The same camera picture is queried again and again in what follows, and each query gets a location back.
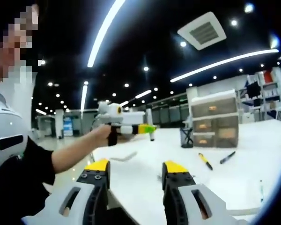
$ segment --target ceiling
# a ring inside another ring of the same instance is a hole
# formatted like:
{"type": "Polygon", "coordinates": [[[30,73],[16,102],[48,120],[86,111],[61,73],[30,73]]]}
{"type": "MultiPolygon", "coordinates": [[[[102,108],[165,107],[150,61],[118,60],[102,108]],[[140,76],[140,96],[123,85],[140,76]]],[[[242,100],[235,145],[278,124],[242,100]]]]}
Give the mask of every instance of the ceiling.
{"type": "Polygon", "coordinates": [[[87,109],[97,108],[97,102],[106,99],[117,103],[128,100],[128,106],[139,106],[142,100],[149,103],[168,98],[171,91],[173,95],[183,93],[190,83],[201,86],[253,74],[261,70],[261,63],[265,65],[263,69],[277,65],[279,53],[264,54],[171,83],[170,79],[209,64],[270,49],[272,33],[267,23],[257,10],[245,13],[246,2],[241,0],[230,5],[221,0],[126,0],[107,30],[94,66],[89,68],[92,46],[113,3],[114,0],[49,2],[37,32],[39,59],[46,63],[38,67],[33,111],[38,108],[50,113],[50,109],[54,111],[63,105],[80,109],[85,81],[89,82],[87,109]],[[227,38],[200,51],[190,44],[181,47],[180,42],[184,40],[177,34],[178,29],[207,12],[215,14],[227,38]],[[231,25],[232,20],[237,20],[237,26],[231,25]],[[49,82],[58,87],[48,86],[49,82]],[[129,84],[128,88],[124,87],[125,83],[129,84]],[[152,93],[134,99],[146,90],[152,93]]]}

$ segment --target white table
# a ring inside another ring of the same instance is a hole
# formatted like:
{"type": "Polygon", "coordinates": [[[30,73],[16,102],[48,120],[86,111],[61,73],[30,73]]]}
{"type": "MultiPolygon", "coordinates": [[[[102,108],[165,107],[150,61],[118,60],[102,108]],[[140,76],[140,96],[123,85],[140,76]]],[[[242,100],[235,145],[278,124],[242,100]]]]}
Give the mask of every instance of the white table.
{"type": "MultiPolygon", "coordinates": [[[[161,175],[162,163],[177,162],[221,197],[229,210],[260,207],[259,181],[263,180],[265,202],[281,174],[281,122],[268,120],[239,127],[237,149],[180,147],[179,129],[159,129],[155,141],[138,136],[125,144],[94,151],[94,160],[124,158],[138,154],[127,162],[111,160],[111,192],[126,212],[141,225],[165,225],[161,175]],[[236,150],[225,164],[219,161],[236,150]],[[213,166],[210,171],[198,157],[204,154],[213,166]]],[[[250,220],[253,216],[241,217],[250,220]]]]}

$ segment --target black gun handle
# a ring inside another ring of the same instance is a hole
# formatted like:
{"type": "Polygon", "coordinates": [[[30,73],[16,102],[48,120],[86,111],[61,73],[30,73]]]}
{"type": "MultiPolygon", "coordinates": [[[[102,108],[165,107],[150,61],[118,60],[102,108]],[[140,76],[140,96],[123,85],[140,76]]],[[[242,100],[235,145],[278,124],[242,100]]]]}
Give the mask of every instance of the black gun handle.
{"type": "Polygon", "coordinates": [[[108,136],[108,146],[114,146],[117,143],[118,143],[117,128],[112,126],[111,127],[111,133],[108,136]]]}

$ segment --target ceiling vent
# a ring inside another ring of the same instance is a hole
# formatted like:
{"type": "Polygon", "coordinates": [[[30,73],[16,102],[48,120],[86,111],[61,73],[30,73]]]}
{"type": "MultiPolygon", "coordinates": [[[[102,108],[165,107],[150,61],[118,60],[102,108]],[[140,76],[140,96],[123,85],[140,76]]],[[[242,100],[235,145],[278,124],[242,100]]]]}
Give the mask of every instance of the ceiling vent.
{"type": "Polygon", "coordinates": [[[191,21],[179,29],[178,34],[197,50],[202,50],[227,38],[220,22],[212,12],[191,21]]]}

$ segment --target pen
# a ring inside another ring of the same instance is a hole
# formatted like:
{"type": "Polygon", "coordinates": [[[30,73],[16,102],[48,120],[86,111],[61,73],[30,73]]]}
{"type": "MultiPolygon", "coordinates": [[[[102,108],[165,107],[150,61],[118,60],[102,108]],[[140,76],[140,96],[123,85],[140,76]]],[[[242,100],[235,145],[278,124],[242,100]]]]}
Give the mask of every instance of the pen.
{"type": "Polygon", "coordinates": [[[262,184],[262,180],[260,180],[260,194],[261,194],[261,199],[260,202],[263,202],[263,184],[262,184]]]}
{"type": "Polygon", "coordinates": [[[208,167],[210,170],[213,170],[211,164],[207,161],[207,159],[203,156],[203,154],[199,153],[199,156],[200,156],[200,158],[203,160],[203,162],[207,165],[207,167],[208,167]]]}
{"type": "Polygon", "coordinates": [[[223,158],[223,159],[220,161],[220,164],[225,163],[225,162],[226,162],[228,159],[230,159],[234,154],[235,154],[235,151],[232,152],[230,155],[226,156],[225,158],[223,158]]]}

